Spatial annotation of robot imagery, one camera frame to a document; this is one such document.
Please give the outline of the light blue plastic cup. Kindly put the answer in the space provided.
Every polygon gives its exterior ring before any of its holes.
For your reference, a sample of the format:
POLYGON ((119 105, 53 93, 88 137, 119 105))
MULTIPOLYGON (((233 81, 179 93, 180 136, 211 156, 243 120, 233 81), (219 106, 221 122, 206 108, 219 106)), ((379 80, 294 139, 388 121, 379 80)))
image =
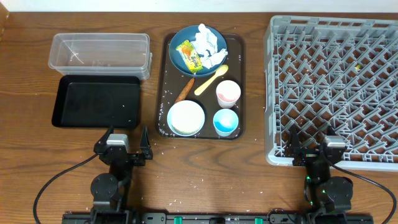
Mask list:
POLYGON ((229 136, 239 124, 237 114, 231 109, 218 110, 213 117, 213 126, 221 137, 229 136))

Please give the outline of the light blue rice bowl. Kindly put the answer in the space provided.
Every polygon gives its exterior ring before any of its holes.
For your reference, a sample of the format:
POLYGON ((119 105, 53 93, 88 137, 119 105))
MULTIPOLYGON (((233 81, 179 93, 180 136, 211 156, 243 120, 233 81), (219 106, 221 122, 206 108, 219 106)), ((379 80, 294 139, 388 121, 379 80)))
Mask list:
POLYGON ((187 137, 199 132, 205 123, 205 112, 196 102, 183 100, 167 113, 167 124, 176 135, 187 137))

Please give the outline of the pink plastic cup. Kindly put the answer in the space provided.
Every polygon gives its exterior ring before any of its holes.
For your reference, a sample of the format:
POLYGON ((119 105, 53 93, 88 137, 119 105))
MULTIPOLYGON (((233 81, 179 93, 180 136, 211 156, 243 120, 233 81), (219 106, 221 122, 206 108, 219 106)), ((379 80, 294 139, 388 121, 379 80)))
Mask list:
POLYGON ((231 108, 241 96, 240 86, 231 80, 225 80, 216 87, 216 97, 218 104, 222 108, 231 108))

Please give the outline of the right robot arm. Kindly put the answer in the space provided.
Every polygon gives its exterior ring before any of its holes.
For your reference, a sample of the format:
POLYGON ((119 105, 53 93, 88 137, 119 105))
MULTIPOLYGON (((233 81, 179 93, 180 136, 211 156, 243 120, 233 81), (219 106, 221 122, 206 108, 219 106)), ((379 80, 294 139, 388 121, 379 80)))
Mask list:
POLYGON ((353 183, 346 177, 331 176, 330 167, 341 161, 345 140, 329 126, 323 141, 311 149, 301 145, 295 126, 289 132, 285 155, 293 159, 293 166, 304 166, 307 172, 304 195, 312 207, 304 219, 315 223, 324 215, 343 215, 351 209, 353 183))

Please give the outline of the yellow snack wrapper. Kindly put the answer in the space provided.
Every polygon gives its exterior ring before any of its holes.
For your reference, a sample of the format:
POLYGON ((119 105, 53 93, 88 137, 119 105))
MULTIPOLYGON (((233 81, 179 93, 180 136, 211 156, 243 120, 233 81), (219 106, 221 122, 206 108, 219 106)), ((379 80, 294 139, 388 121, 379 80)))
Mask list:
POLYGON ((195 75, 197 72, 203 69, 200 56, 189 40, 183 41, 176 47, 176 50, 180 53, 185 65, 191 73, 195 75))

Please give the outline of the white tissue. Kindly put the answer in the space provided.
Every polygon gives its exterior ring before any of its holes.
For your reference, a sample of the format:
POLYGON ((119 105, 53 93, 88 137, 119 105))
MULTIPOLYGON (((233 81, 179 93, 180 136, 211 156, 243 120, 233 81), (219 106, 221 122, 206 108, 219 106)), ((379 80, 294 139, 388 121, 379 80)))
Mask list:
POLYGON ((220 64, 228 55, 226 48, 218 50, 217 41, 217 36, 204 24, 198 26, 198 32, 192 44, 200 56, 201 64, 207 69, 220 64))

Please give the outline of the dark blue plate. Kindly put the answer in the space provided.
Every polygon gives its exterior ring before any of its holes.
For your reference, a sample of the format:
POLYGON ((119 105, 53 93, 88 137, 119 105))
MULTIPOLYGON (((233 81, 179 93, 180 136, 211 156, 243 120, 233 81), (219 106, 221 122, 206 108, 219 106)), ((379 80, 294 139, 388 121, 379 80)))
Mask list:
MULTIPOLYGON (((190 75, 190 76, 194 76, 194 77, 205 77, 205 76, 208 76, 208 75, 212 74, 213 72, 215 72, 215 70, 225 61, 226 57, 220 64, 215 65, 211 69, 207 69, 207 68, 203 67, 202 70, 200 70, 199 72, 197 72, 194 75, 193 73, 191 73, 189 71, 189 69, 185 65, 180 53, 176 50, 176 47, 178 45, 180 45, 183 41, 189 40, 192 43, 192 41, 195 40, 195 34, 198 32, 198 26, 199 25, 188 26, 188 27, 178 31, 174 35, 174 37, 170 41, 170 45, 169 45, 169 56, 170 56, 172 63, 181 72, 183 72, 187 75, 190 75)), ((217 36, 218 50, 226 48, 226 50, 228 51, 227 44, 226 44, 224 37, 214 28, 208 27, 208 26, 206 26, 206 27, 209 28, 217 36)))

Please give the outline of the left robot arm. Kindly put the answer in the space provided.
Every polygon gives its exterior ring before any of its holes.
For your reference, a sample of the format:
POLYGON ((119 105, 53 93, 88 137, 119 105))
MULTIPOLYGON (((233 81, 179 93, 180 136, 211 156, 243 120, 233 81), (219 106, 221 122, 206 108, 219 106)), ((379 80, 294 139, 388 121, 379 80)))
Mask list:
POLYGON ((92 223, 137 222, 134 212, 127 207, 127 198, 133 168, 153 159, 146 127, 142 130, 139 148, 140 153, 130 153, 127 135, 115 134, 112 126, 96 142, 93 151, 109 166, 109 172, 98 175, 91 183, 92 223))

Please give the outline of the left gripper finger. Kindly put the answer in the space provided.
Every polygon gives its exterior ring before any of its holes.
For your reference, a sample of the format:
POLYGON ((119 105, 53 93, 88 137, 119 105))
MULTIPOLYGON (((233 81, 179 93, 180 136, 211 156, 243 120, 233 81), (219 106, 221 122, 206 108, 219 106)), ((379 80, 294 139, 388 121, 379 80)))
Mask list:
POLYGON ((114 133, 114 127, 110 126, 105 134, 95 143, 94 145, 94 153, 96 154, 103 154, 107 148, 108 144, 106 141, 108 140, 109 136, 114 133))
POLYGON ((150 142, 149 142, 149 138, 148 138, 147 126, 144 126, 144 128, 142 130, 141 141, 140 141, 140 150, 146 160, 153 159, 153 152, 152 152, 152 148, 150 146, 150 142))

